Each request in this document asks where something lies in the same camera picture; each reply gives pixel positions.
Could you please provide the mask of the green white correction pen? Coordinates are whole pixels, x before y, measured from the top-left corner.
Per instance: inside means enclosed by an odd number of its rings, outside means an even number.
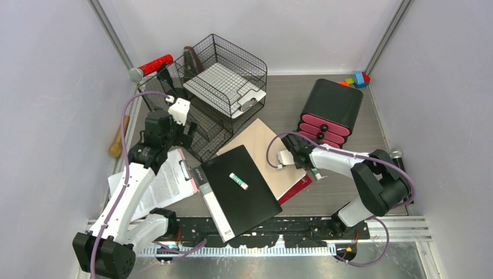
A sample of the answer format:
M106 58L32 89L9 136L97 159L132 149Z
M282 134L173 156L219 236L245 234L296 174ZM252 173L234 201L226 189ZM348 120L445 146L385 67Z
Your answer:
M325 176L323 176L323 175L319 172L319 169L317 169L317 168L312 168L312 169L311 169L311 172L312 172L313 176L315 177L315 179L316 179L317 181L319 181L319 180L321 180L321 179L325 178Z

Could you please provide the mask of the pink drawer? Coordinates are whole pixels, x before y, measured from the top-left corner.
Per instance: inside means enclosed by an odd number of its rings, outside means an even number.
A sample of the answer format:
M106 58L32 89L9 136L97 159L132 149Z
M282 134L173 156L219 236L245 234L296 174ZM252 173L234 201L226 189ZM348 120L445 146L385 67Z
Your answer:
M298 131L310 139L333 142L338 145L346 143L346 137L334 134L330 131L322 131L320 127L315 127L307 123L301 123L298 126Z

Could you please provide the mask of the beige folder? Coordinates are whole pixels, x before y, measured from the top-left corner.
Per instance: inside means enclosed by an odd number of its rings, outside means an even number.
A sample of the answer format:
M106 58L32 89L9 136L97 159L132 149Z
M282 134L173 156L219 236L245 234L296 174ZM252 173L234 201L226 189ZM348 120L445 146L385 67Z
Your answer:
M267 148L275 135L261 119L256 119L228 144L219 149L216 155L221 155L240 145L244 145L278 200L307 173L304 169L296 169L293 165L282 169L275 169L269 166L266 158L269 158L277 166L280 164L277 160L277 152L284 149L284 145L279 138L273 141L270 149Z

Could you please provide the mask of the black pink drawer cabinet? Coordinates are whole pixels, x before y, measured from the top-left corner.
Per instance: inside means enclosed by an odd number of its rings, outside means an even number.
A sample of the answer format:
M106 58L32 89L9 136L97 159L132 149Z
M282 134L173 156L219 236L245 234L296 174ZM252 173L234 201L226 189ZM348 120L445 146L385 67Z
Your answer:
M320 78L315 81L306 100L298 126L307 123L320 127L322 131L330 131L346 137L347 142L348 137L353 133L362 101L362 91ZM344 145L320 142L335 148L342 148Z

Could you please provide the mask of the green white glue stick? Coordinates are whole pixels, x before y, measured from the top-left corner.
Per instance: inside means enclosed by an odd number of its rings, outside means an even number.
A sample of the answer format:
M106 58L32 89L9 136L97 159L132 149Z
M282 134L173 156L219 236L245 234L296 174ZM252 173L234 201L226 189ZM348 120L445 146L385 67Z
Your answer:
M239 185L243 190L247 190L248 189L248 184L246 182L244 182L242 179L240 179L236 174L234 173L230 173L229 174L229 177L237 184Z

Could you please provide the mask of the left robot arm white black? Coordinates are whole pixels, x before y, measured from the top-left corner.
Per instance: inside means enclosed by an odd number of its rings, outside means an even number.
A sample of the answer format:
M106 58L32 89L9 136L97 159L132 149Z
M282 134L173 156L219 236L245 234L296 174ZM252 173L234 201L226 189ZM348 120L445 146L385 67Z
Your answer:
M197 192L182 148L197 128L184 132L187 109L155 110L145 120L142 142L128 152L126 166L106 208L88 232L72 245L82 271L127 278L136 256L154 240L173 240L176 214L166 207Z

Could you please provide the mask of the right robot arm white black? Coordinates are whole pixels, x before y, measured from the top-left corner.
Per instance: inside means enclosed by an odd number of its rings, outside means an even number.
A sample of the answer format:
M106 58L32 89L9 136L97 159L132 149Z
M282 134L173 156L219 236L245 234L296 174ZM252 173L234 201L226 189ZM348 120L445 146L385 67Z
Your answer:
M351 152L314 142L300 133L289 133L281 141L286 148L278 153L281 164L305 170L325 169L354 181L358 197L335 212L329 222L330 232L338 238L348 238L357 224L385 216L413 194L409 176L384 150Z

